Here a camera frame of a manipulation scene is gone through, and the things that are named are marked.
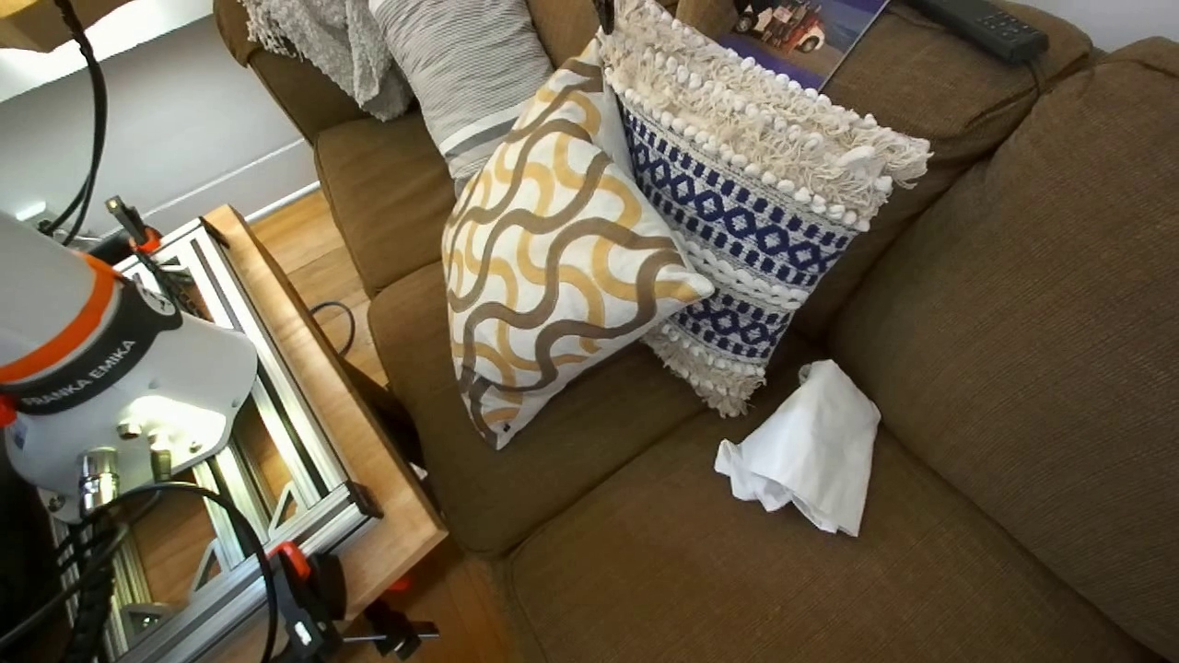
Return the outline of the white orange robot arm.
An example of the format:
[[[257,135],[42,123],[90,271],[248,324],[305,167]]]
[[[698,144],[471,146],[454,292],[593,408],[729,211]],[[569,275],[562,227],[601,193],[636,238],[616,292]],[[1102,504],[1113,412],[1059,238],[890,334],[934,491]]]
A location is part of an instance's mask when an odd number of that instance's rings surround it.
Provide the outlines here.
[[[257,352],[115,264],[30,223],[0,223],[4,452],[39,491],[76,497],[111,450],[117,484],[189,470],[225,450]]]

